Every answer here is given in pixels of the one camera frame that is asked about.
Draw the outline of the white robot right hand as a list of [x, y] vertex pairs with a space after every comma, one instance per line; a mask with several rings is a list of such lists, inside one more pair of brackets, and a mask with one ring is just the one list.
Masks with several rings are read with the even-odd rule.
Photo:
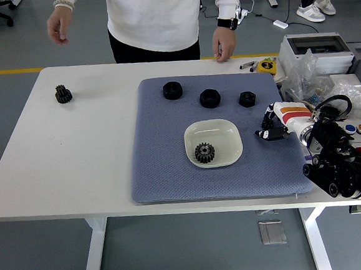
[[305, 144], [314, 126], [311, 117], [311, 111], [301, 102], [274, 102], [268, 105], [261, 130], [255, 134], [263, 140], [275, 141], [294, 132]]

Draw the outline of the person's right hand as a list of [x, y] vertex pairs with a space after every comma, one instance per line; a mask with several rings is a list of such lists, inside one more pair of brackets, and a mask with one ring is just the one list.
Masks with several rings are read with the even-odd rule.
[[58, 45], [68, 44], [67, 32], [73, 12], [66, 6], [57, 6], [47, 20], [49, 38]]

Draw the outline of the person's left hand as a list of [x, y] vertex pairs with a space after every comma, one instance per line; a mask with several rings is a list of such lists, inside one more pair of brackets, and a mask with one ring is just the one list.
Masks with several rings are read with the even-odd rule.
[[228, 61], [236, 48], [235, 31], [226, 27], [217, 27], [213, 34], [212, 47], [217, 62]]

